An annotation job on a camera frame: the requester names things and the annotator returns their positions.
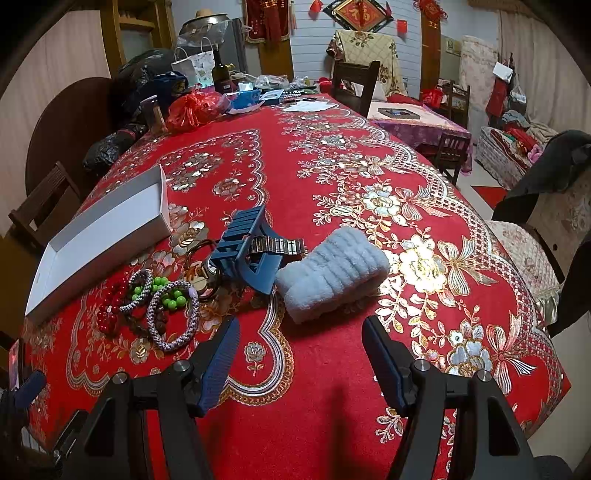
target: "curtain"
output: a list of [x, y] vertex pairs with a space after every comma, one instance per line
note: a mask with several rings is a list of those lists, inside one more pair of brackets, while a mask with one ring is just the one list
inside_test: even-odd
[[530, 119], [559, 132], [591, 132], [591, 87], [564, 45], [537, 20], [499, 14], [501, 55], [513, 53]]
[[110, 76], [97, 10], [68, 12], [28, 53], [0, 98], [0, 235], [27, 197], [27, 151], [45, 107], [78, 80]]

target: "black plastic bag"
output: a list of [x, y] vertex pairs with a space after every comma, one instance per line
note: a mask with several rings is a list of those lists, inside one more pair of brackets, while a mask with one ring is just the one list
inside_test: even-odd
[[148, 127], [142, 124], [128, 124], [115, 133], [106, 136], [88, 149], [82, 161], [82, 166], [93, 177], [97, 179], [103, 177], [113, 166], [113, 163], [136, 143], [147, 130]]

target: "white box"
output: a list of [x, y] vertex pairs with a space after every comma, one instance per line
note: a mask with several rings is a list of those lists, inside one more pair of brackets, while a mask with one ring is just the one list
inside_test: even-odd
[[84, 289], [171, 233], [160, 165], [105, 195], [47, 245], [25, 317], [38, 325]]

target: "paper gift bag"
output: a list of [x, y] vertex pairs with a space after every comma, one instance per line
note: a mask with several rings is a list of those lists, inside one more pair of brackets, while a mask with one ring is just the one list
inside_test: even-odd
[[[186, 58], [177, 59], [177, 50], [181, 50]], [[189, 87], [205, 88], [213, 85], [212, 69], [215, 65], [213, 52], [211, 50], [203, 51], [203, 47], [201, 50], [200, 53], [188, 56], [183, 48], [177, 47], [174, 49], [175, 61], [170, 66], [175, 72], [185, 75], [189, 81]]]

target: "tissue box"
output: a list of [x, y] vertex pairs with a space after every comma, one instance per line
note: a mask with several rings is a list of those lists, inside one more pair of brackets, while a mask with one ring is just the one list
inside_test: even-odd
[[234, 110], [242, 110], [252, 105], [256, 105], [261, 98], [261, 91], [255, 90], [243, 90], [242, 92], [235, 92], [226, 95], [232, 104], [231, 108]]

